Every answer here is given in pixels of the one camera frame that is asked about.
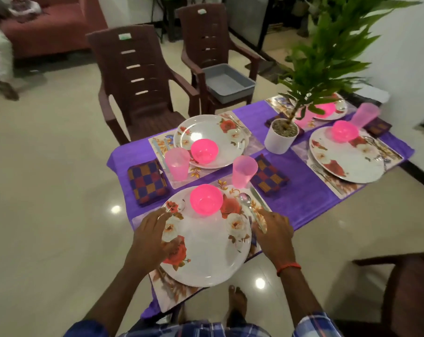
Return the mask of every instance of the white plate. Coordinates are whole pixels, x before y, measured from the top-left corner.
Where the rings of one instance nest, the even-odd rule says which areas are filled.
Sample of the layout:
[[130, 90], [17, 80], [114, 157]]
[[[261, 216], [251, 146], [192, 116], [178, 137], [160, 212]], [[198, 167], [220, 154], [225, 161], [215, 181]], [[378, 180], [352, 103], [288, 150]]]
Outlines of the white plate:
[[243, 130], [235, 122], [214, 114], [201, 114], [183, 122], [175, 132], [174, 145], [190, 150], [193, 142], [202, 138], [214, 141], [220, 149], [215, 161], [207, 165], [190, 162], [203, 169], [218, 169], [232, 164], [247, 145]]
[[362, 137], [348, 143], [332, 140], [332, 128], [315, 130], [310, 137], [310, 151], [331, 174], [349, 182], [370, 183], [385, 172], [379, 150]]
[[336, 93], [335, 95], [338, 96], [338, 98], [340, 98], [339, 101], [335, 102], [335, 107], [337, 108], [337, 110], [334, 113], [332, 113], [329, 117], [319, 118], [319, 117], [315, 116], [314, 117], [315, 119], [337, 120], [337, 119], [343, 118], [344, 116], [346, 116], [348, 114], [348, 104], [346, 103], [346, 101], [338, 93]]
[[[221, 190], [227, 198], [222, 209], [226, 207], [231, 214], [219, 210], [200, 217], [190, 205], [190, 193], [195, 188], [183, 189], [167, 201], [176, 213], [167, 221], [162, 240], [171, 241], [180, 235], [184, 244], [170, 255], [170, 263], [164, 262], [161, 267], [180, 283], [209, 287], [228, 280], [245, 262], [251, 247], [250, 211], [236, 202], [239, 190], [228, 186]], [[232, 229], [234, 222], [238, 229]]]

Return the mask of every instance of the folded napkin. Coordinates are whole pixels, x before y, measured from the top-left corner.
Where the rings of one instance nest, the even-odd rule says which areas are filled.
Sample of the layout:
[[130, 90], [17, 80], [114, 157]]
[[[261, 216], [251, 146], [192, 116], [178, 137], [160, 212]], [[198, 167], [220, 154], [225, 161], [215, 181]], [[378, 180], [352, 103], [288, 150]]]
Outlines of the folded napkin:
[[392, 125], [380, 118], [376, 118], [365, 125], [364, 129], [374, 138], [379, 138], [391, 129]]
[[259, 169], [251, 179], [254, 186], [258, 186], [267, 196], [279, 191], [290, 180], [281, 171], [274, 167], [263, 154], [255, 158]]
[[161, 169], [157, 159], [128, 169], [130, 186], [139, 205], [151, 204], [168, 195], [167, 181]]
[[[285, 115], [285, 113], [281, 112], [281, 113], [279, 113], [277, 116], [275, 116], [275, 117], [273, 117], [273, 118], [268, 119], [268, 120], [265, 122], [265, 126], [266, 126], [267, 128], [269, 128], [269, 127], [271, 126], [271, 123], [272, 123], [275, 119], [280, 119], [280, 118], [287, 119], [287, 116]], [[298, 128], [299, 128], [298, 137], [300, 137], [300, 136], [302, 136], [302, 135], [304, 134], [304, 130], [303, 130], [302, 128], [300, 128], [300, 127], [299, 127], [299, 125], [298, 125]]]

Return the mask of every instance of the plaid shirt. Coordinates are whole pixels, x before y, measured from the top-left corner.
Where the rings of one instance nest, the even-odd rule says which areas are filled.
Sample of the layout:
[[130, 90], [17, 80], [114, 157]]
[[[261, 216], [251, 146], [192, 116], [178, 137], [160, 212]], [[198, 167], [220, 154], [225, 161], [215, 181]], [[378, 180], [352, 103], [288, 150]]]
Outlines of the plaid shirt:
[[[106, 329], [92, 320], [75, 323], [64, 337], [109, 337]], [[121, 337], [270, 337], [268, 332], [254, 324], [241, 328], [225, 329], [221, 323], [191, 322], [183, 325], [139, 330], [122, 334]], [[303, 318], [293, 337], [343, 337], [333, 321], [325, 313], [315, 313]]]

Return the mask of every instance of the wooden chair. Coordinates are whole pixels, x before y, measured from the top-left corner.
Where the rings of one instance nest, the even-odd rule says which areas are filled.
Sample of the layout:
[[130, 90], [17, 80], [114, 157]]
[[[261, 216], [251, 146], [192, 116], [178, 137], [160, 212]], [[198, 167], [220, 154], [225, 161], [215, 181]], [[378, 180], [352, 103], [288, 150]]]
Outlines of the wooden chair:
[[227, 63], [229, 50], [236, 51], [251, 61], [249, 78], [252, 80], [256, 80], [259, 69], [260, 57], [231, 40], [225, 5], [198, 4], [179, 8], [177, 13], [181, 20], [184, 38], [181, 59], [192, 71], [192, 85], [199, 90], [201, 97], [201, 113], [215, 114], [215, 110], [242, 101], [250, 104], [252, 95], [221, 104], [207, 90], [206, 77], [202, 68]]
[[185, 118], [173, 111], [168, 81], [188, 94], [189, 116], [199, 114], [199, 94], [165, 62], [153, 26], [127, 26], [87, 35], [101, 71], [98, 98], [104, 119], [120, 145], [129, 143], [109, 103], [113, 95], [130, 140], [176, 128]]
[[335, 320], [345, 337], [424, 337], [424, 253], [354, 260], [358, 266], [394, 264], [380, 323]]

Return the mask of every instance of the white wall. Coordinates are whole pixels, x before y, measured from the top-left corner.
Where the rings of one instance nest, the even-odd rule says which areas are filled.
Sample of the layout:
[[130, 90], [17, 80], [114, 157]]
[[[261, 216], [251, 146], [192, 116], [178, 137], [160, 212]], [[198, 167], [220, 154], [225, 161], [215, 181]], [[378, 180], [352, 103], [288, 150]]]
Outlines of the white wall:
[[[104, 17], [109, 27], [137, 25], [151, 22], [153, 0], [99, 0]], [[221, 0], [206, 0], [207, 2], [221, 2]], [[162, 10], [154, 8], [153, 21], [161, 21]]]
[[414, 129], [424, 120], [424, 4], [395, 10], [372, 29], [382, 37], [360, 58], [373, 63], [364, 75], [391, 94], [381, 117], [416, 149], [411, 161], [424, 170], [424, 135]]

